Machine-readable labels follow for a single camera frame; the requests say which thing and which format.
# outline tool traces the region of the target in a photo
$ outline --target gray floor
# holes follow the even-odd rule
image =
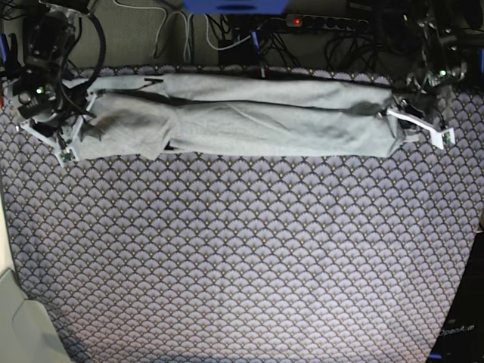
[[[120,0],[127,5],[157,6],[154,0]],[[331,0],[327,2],[315,0],[293,0],[287,12],[295,14],[344,15],[346,2]],[[160,44],[167,44],[166,51],[159,59],[152,57],[154,40],[163,20],[161,11],[132,10],[115,6],[111,0],[101,0],[97,9],[107,38],[106,66],[117,67],[123,65],[141,64],[181,64],[183,62],[182,49],[185,42],[185,30],[180,17],[168,24],[160,37]],[[95,64],[98,52],[98,39],[94,27],[84,22],[83,37],[73,52],[72,60],[79,67],[90,67]],[[16,32],[20,35],[20,21],[5,24],[5,32]],[[205,40],[205,20],[200,15],[194,17],[194,38],[196,64],[217,64],[217,53],[212,50]],[[321,59],[321,48],[324,42],[321,37],[305,36],[301,43],[298,37],[288,36],[288,46],[291,51],[308,67],[317,67]],[[278,64],[278,58],[271,62]]]

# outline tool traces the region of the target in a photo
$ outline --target scale-patterned fabric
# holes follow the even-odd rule
[[[446,151],[65,170],[3,114],[20,285],[74,361],[424,362],[483,208],[482,98],[446,113]]]

